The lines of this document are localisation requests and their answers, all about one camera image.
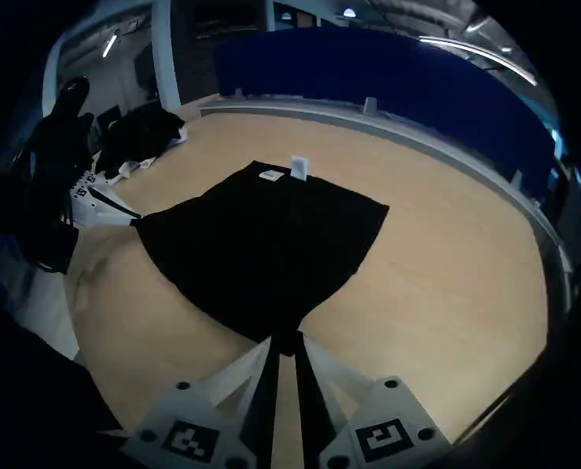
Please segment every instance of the ceiling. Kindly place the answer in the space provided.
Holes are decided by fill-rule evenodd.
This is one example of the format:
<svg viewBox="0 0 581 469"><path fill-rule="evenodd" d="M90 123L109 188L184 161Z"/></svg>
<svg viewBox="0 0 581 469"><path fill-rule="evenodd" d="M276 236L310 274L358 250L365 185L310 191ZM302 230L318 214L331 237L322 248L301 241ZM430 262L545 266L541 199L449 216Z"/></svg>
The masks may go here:
<svg viewBox="0 0 581 469"><path fill-rule="evenodd" d="M413 38L434 36L455 39L502 55L532 73L538 80L538 86L530 85L511 70L480 55L447 48L449 52L488 70L521 97L534 101L551 120L557 116L554 100L527 55L501 25L488 17L472 0L337 0L337 4L339 18L348 20L351 27L396 32ZM355 11L354 19L342 16L346 8ZM478 29L467 30L467 27L481 22L482 26Z"/></svg>
<svg viewBox="0 0 581 469"><path fill-rule="evenodd" d="M58 67L61 71L79 68L86 63L102 58L110 38L118 30L122 38L143 28L150 27L151 9L133 9L110 17L90 30L69 39L63 46Z"/></svg>

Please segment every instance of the screw hole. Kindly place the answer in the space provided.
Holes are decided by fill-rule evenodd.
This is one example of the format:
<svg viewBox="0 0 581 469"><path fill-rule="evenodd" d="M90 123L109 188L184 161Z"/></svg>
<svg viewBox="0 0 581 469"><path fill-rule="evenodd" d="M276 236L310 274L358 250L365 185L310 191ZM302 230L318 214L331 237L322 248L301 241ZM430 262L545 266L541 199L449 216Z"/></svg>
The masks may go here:
<svg viewBox="0 0 581 469"><path fill-rule="evenodd" d="M334 456L327 461L327 467L329 469L347 469L349 463L349 458L346 456Z"/></svg>
<svg viewBox="0 0 581 469"><path fill-rule="evenodd" d="M145 443L152 443L158 439L158 435L153 430L143 430L140 432L140 439Z"/></svg>
<svg viewBox="0 0 581 469"><path fill-rule="evenodd" d="M241 457L231 457L225 461L227 469L246 469L249 465Z"/></svg>
<svg viewBox="0 0 581 469"><path fill-rule="evenodd" d="M428 439L432 439L436 435L436 430L433 428L423 428L418 432L418 438L427 441Z"/></svg>

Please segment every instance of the light wood table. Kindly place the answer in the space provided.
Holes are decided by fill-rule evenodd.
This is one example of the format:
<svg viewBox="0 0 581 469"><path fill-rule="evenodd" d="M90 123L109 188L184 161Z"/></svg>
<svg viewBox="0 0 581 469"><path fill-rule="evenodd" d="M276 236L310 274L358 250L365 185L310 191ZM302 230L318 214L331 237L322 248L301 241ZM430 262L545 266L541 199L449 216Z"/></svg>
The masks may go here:
<svg viewBox="0 0 581 469"><path fill-rule="evenodd" d="M193 120L188 136L119 183L118 195L152 213L254 159L289 166L301 155L310 174L390 206L357 274L302 328L366 375L401 376L449 439L543 348L547 304L533 232L479 182L391 141L303 120L217 113ZM184 298L133 228L83 230L66 292L88 369L129 429L171 380L200 380L253 346ZM292 360L282 358L279 379L274 467L302 467Z"/></svg>

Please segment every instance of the white paper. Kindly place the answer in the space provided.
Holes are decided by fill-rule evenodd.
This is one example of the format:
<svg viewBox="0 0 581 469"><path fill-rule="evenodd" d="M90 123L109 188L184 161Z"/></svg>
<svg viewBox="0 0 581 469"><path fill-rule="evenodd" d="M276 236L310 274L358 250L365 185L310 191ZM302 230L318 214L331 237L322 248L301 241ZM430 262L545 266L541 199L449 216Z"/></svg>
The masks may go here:
<svg viewBox="0 0 581 469"><path fill-rule="evenodd" d="M140 166L138 166L138 167L141 170L146 170L149 166L151 166L153 164L154 161L156 161L156 158L144 159L140 162Z"/></svg>
<svg viewBox="0 0 581 469"><path fill-rule="evenodd" d="M175 145L179 145L180 143L188 140L188 131L186 130L186 126L184 125L181 129L179 129L179 138L173 138L168 142L167 149L173 148Z"/></svg>
<svg viewBox="0 0 581 469"><path fill-rule="evenodd" d="M121 176L123 176L123 177L130 177L131 176L131 168L129 165L130 165L129 161L126 161L125 163L120 165L119 174Z"/></svg>
<svg viewBox="0 0 581 469"><path fill-rule="evenodd" d="M292 156L292 169L290 176L296 177L301 181L307 181L307 165L310 163L308 158L302 156Z"/></svg>

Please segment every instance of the ceiling light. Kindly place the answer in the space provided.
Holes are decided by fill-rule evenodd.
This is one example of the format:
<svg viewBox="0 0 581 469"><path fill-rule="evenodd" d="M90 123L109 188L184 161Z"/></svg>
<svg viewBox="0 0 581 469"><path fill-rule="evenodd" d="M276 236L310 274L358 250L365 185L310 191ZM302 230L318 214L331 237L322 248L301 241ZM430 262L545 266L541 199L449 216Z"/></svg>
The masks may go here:
<svg viewBox="0 0 581 469"><path fill-rule="evenodd" d="M113 36L110 38L110 40L109 40L109 42L108 42L108 45L106 46L106 50L105 50L105 51L103 51L103 58L105 58L105 57L106 57L106 55L108 55L108 52L109 52L109 50L112 48L112 46L113 46L113 44L114 44L114 42L115 42L115 40L116 40L116 39L117 39L117 35L116 35L116 34L114 34L114 35L113 35Z"/></svg>
<svg viewBox="0 0 581 469"><path fill-rule="evenodd" d="M500 55L498 55L492 51L489 51L487 49L480 48L476 45L472 45L472 44L469 44L467 42L455 41L454 39L432 38L431 36L421 36L419 38L419 40L420 40L420 42L426 42L428 44L440 45L443 47L457 48L457 49L461 49L463 51L472 52L474 54L480 55L481 57L486 57L487 59L492 60L493 62L499 63L500 65L504 66L505 68L508 68L509 70L516 73L517 75L520 75L521 77L525 78L525 80L527 80L533 86L538 85L536 78L531 73L529 73L527 70L522 69L521 67L519 67L518 65L513 63L511 60L507 60L504 57L501 57Z"/></svg>
<svg viewBox="0 0 581 469"><path fill-rule="evenodd" d="M482 9L476 7L475 11L472 12L470 18L468 19L468 24L466 25L466 32L472 33L477 31L480 27L483 27L489 20L490 17L486 15L486 13Z"/></svg>
<svg viewBox="0 0 581 469"><path fill-rule="evenodd" d="M466 32L467 33L474 33L480 27L484 26L488 22L489 19L490 19L490 17L489 16L486 16L483 20L479 21L478 23L469 24L466 27Z"/></svg>

